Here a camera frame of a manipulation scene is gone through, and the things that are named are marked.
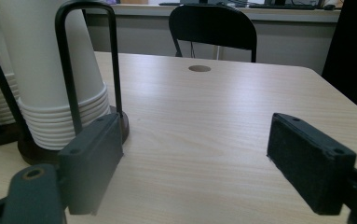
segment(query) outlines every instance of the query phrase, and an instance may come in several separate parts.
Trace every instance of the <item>chair leg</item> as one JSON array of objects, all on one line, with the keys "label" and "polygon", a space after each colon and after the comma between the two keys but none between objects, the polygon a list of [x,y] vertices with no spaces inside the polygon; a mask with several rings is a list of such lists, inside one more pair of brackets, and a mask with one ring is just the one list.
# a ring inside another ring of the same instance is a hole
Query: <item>chair leg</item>
[{"label": "chair leg", "polygon": [[251,63],[256,63],[256,49],[251,50]]}]

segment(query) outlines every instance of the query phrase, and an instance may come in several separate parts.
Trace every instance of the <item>black chair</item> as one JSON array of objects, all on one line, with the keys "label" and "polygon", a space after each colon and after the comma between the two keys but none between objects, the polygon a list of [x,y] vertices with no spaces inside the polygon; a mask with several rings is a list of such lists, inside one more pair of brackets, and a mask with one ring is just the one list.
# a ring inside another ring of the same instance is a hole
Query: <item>black chair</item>
[{"label": "black chair", "polygon": [[169,19],[177,57],[182,57],[178,40],[198,42],[252,52],[256,62],[257,35],[251,20],[233,7],[183,5],[172,11]]},{"label": "black chair", "polygon": [[323,68],[323,78],[357,104],[357,1],[346,0]]}]

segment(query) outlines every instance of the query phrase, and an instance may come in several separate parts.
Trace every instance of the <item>desk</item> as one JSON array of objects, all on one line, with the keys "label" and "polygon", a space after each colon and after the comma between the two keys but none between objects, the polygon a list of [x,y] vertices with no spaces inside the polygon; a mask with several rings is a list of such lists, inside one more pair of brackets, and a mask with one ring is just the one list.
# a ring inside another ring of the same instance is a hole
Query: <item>desk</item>
[{"label": "desk", "polygon": [[[97,59],[112,97],[111,59]],[[271,115],[299,117],[357,152],[357,106],[293,66],[120,54],[130,136],[97,217],[68,223],[345,223],[319,217],[266,157]],[[192,72],[206,65],[210,72]],[[0,198],[26,164],[0,147]]]}]

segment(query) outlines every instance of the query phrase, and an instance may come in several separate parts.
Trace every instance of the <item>wood grain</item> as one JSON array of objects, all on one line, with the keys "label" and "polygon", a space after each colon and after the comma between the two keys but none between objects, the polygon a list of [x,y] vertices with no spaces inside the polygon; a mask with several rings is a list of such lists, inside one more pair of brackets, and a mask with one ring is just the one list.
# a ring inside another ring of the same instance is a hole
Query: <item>wood grain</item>
[{"label": "wood grain", "polygon": [[[96,56],[113,105],[110,55]],[[338,217],[313,214],[266,156],[274,112],[357,152],[357,106],[315,72],[133,54],[119,61],[130,119],[125,156],[98,216],[68,216],[68,223],[346,222],[347,208]],[[14,144],[0,147],[0,197],[23,167]]]}]

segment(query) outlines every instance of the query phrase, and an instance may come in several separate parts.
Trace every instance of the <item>black mount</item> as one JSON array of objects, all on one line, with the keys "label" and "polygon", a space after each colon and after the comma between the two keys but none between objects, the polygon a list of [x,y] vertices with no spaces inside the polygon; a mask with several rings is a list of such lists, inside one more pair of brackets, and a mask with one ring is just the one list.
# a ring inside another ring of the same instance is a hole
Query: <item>black mount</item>
[{"label": "black mount", "polygon": [[305,121],[274,114],[268,156],[314,213],[338,215],[343,203],[357,223],[356,153]]},{"label": "black mount", "polygon": [[0,200],[0,223],[66,223],[72,215],[95,214],[123,156],[120,116],[94,120],[58,154],[58,163],[16,173]]}]

